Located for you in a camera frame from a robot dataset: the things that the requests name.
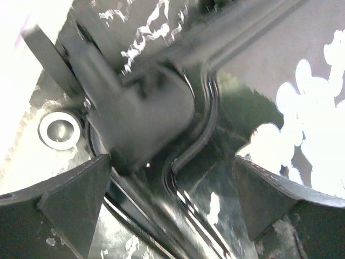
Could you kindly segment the white black space suitcase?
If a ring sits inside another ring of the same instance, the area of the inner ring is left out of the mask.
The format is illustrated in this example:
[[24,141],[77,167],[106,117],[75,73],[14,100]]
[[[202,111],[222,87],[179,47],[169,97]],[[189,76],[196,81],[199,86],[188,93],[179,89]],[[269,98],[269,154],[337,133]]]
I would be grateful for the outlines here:
[[23,38],[83,94],[104,205],[164,258],[344,258],[344,1],[234,1],[133,67],[77,10],[56,48]]

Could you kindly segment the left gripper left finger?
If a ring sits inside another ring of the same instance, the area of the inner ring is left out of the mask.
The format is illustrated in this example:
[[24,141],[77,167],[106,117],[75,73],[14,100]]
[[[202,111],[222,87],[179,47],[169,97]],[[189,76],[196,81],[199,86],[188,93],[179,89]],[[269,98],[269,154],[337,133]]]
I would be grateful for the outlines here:
[[110,172],[103,154],[1,195],[1,258],[87,258]]

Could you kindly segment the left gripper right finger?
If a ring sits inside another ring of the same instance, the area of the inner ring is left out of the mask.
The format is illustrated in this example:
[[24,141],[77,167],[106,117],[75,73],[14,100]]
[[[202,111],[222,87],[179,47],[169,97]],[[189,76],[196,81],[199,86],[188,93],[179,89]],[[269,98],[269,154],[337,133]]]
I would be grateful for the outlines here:
[[232,163],[259,258],[344,258],[344,199],[299,185],[241,157]]

